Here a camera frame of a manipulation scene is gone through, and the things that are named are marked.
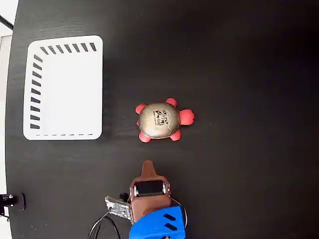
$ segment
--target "black tabletop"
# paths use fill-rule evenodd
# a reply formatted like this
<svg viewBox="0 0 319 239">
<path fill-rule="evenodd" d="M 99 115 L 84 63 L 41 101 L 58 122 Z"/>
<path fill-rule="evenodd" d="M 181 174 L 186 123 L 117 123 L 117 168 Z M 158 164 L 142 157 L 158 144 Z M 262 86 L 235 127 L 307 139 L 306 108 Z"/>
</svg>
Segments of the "black tabletop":
<svg viewBox="0 0 319 239">
<path fill-rule="evenodd" d="M 13 239 L 85 239 L 150 159 L 187 209 L 188 238 L 318 237 L 318 4 L 297 0 L 21 0 L 5 126 Z M 98 35 L 103 133 L 22 133 L 28 45 Z M 174 97 L 195 112 L 182 138 L 139 141 L 138 104 Z M 115 218 L 122 238 L 130 223 Z M 105 225 L 100 238 L 115 238 Z"/>
</svg>

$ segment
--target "turtle shell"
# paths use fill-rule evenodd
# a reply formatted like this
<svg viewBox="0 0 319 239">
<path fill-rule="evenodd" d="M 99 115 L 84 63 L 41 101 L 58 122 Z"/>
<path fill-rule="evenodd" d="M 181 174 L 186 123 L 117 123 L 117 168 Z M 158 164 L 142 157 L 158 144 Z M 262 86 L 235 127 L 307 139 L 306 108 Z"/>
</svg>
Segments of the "turtle shell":
<svg viewBox="0 0 319 239">
<path fill-rule="evenodd" d="M 166 138 L 180 126 L 179 111 L 168 103 L 154 103 L 142 109 L 139 126 L 144 135 L 151 138 Z"/>
</svg>

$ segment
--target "white plastic tray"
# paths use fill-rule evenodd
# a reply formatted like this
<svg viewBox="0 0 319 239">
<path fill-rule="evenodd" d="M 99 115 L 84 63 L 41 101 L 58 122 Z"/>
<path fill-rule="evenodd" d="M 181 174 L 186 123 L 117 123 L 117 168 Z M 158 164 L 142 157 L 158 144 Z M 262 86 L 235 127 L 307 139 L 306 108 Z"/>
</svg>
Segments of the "white plastic tray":
<svg viewBox="0 0 319 239">
<path fill-rule="evenodd" d="M 23 134 L 30 140 L 96 139 L 102 133 L 103 41 L 34 41 L 25 71 Z"/>
</svg>

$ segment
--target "blue robot part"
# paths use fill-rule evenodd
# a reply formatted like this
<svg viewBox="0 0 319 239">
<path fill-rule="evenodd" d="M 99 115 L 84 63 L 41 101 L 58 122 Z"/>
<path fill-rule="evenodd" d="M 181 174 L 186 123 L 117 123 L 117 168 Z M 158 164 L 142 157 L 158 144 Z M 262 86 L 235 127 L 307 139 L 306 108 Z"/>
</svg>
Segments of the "blue robot part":
<svg viewBox="0 0 319 239">
<path fill-rule="evenodd" d="M 164 208 L 139 219 L 130 230 L 130 239 L 185 239 L 180 206 Z"/>
</svg>

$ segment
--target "stuffed turtle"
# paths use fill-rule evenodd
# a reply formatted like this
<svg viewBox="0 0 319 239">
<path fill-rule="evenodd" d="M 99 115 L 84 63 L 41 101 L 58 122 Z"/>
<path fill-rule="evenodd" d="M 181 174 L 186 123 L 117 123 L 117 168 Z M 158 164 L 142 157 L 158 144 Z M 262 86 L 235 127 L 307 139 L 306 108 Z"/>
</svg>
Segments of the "stuffed turtle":
<svg viewBox="0 0 319 239">
<path fill-rule="evenodd" d="M 168 98 L 164 103 L 154 103 L 148 106 L 142 104 L 136 107 L 139 114 L 137 125 L 140 127 L 140 140 L 148 143 L 151 138 L 168 138 L 177 141 L 181 137 L 179 127 L 194 123 L 194 113 L 189 110 L 179 111 L 177 101 Z"/>
</svg>

